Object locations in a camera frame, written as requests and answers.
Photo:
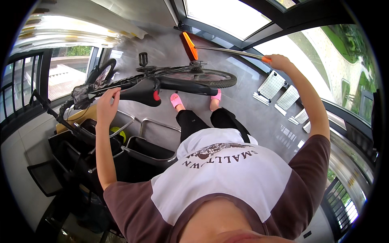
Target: bicycle saddle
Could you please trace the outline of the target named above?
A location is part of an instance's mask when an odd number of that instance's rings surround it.
[[[120,91],[120,99],[133,100],[151,107],[157,107],[161,104],[161,99],[158,96],[158,90],[154,91],[154,87],[153,80],[142,79],[131,88]]]

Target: broom handle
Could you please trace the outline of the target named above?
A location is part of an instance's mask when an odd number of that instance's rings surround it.
[[[255,55],[255,54],[247,53],[247,52],[244,52],[244,51],[236,51],[236,50],[230,50],[230,49],[224,49],[224,48],[206,47],[206,46],[198,46],[198,45],[195,45],[194,47],[196,49],[205,49],[205,50],[212,50],[212,51],[222,51],[222,52],[226,52],[226,53],[230,53],[230,54],[235,54],[235,55],[239,55],[239,56],[246,56],[246,57],[249,57],[249,58],[258,59],[258,60],[263,61],[265,63],[269,63],[271,61],[271,59],[266,58],[264,56]]]

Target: hand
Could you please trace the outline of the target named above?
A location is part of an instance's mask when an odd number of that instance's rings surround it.
[[[292,64],[289,59],[283,55],[273,54],[265,55],[264,57],[271,59],[269,62],[270,66],[274,69],[285,71],[285,69]]]
[[[114,119],[117,106],[119,105],[120,89],[108,89],[97,101],[97,125],[100,128],[109,128]],[[114,97],[114,102],[111,105],[111,98]]]

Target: mountain bike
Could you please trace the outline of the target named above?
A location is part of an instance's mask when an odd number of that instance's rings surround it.
[[[46,101],[34,90],[30,103],[36,97],[48,114],[67,127],[73,135],[84,142],[94,145],[96,136],[81,126],[70,125],[63,118],[67,109],[74,105],[73,109],[87,109],[95,98],[102,96],[105,91],[120,87],[121,100],[133,100],[142,104],[157,107],[161,104],[159,92],[161,89],[170,89],[193,94],[211,95],[217,94],[218,88],[234,86],[237,78],[228,72],[203,68],[206,63],[191,61],[188,66],[156,67],[147,66],[147,53],[139,54],[139,68],[136,71],[141,74],[112,81],[114,74],[115,59],[110,59],[101,68],[94,68],[86,80],[86,83],[76,86],[71,98],[60,108],[59,114],[50,108],[50,101]]]

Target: black pants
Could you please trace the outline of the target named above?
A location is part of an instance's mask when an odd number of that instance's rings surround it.
[[[191,110],[180,110],[176,116],[176,120],[181,126],[181,142],[201,129],[210,128]],[[249,134],[249,132],[240,122],[238,122],[238,120],[236,120],[235,115],[227,109],[219,108],[215,110],[211,115],[211,122],[216,128],[238,129],[245,142],[249,143],[249,141],[246,141],[248,139],[247,134]]]

